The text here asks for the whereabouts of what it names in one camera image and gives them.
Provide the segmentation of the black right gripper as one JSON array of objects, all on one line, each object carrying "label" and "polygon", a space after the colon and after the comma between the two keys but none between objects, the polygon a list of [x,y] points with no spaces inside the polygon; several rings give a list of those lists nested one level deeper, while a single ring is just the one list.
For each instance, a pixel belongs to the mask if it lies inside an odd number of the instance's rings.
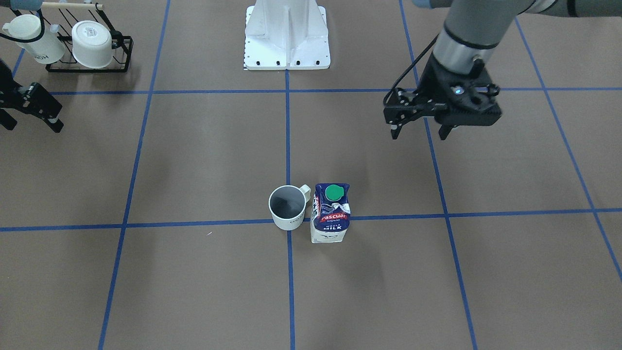
[{"label": "black right gripper", "polygon": [[58,118],[62,107],[41,84],[33,82],[28,87],[18,84],[8,65],[4,61],[0,63],[0,124],[5,129],[11,131],[17,126],[17,120],[7,112],[15,109],[41,119],[54,133],[60,133],[64,128]]}]

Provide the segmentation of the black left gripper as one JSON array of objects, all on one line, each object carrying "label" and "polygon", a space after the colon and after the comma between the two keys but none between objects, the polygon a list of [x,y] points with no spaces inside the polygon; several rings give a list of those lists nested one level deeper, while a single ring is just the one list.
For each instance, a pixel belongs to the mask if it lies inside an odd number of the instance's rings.
[{"label": "black left gripper", "polygon": [[391,126],[391,138],[397,140],[402,127],[422,117],[433,117],[445,141],[458,126],[491,126],[502,116],[496,97],[500,87],[494,84],[482,57],[471,59],[466,74],[446,69],[431,56],[413,92],[394,87],[384,100],[383,115]]}]

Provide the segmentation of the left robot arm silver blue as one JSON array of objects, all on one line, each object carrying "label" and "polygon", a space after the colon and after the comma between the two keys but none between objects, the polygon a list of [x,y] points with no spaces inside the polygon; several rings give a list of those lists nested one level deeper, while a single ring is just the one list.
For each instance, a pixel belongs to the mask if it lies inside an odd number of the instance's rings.
[{"label": "left robot arm silver blue", "polygon": [[446,7],[440,33],[419,54],[400,79],[429,53],[418,87],[412,91],[395,82],[383,100],[391,137],[420,118],[433,118],[446,140],[460,126],[492,126],[502,116],[496,98],[500,87],[486,69],[493,51],[511,22],[523,13],[551,17],[619,17],[619,0],[416,0],[418,7]]}]

